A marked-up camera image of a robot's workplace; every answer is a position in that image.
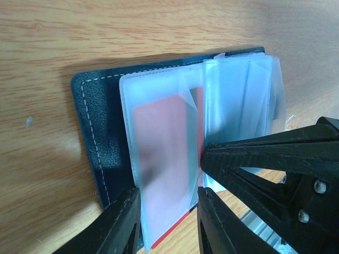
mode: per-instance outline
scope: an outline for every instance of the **table surface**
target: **table surface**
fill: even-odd
[[[101,212],[75,73],[249,46],[281,59],[289,129],[338,117],[339,1],[2,1],[0,253],[52,252]],[[238,216],[247,211],[220,195]],[[196,211],[152,250],[198,252]]]

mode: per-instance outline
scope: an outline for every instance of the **wallet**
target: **wallet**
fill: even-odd
[[[222,53],[225,56],[235,56],[258,52],[264,53],[264,48]],[[213,59],[217,55],[218,53],[86,71],[78,73],[72,78],[72,94],[86,153],[104,209],[112,204],[124,190],[135,185],[119,90],[121,77],[144,71],[189,66],[206,59]],[[140,234],[138,249],[143,245],[144,241]]]

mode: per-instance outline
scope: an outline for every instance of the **open wallet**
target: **open wallet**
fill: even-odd
[[[196,206],[198,187],[224,189],[200,168],[204,148],[285,124],[279,59],[263,47],[82,72],[71,85],[102,206],[139,188],[146,251]]]

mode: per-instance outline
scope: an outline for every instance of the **dark blue leather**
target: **dark blue leather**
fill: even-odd
[[[264,52],[264,48],[231,51],[226,55],[250,52]],[[72,78],[75,106],[103,208],[134,186],[120,101],[120,77],[132,72],[190,65],[215,55],[88,71]]]

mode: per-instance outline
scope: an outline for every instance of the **plastic card sleeve page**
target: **plastic card sleeve page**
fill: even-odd
[[[132,172],[141,194],[146,251],[198,201],[202,82],[202,64],[120,79]]]
[[[270,101],[275,103],[275,95],[271,94],[274,62],[273,57],[262,53],[204,62],[205,147],[270,134],[276,117],[272,113],[275,107],[270,105]],[[260,171],[256,168],[246,170]],[[216,192],[225,190],[208,175],[204,175],[204,186]]]

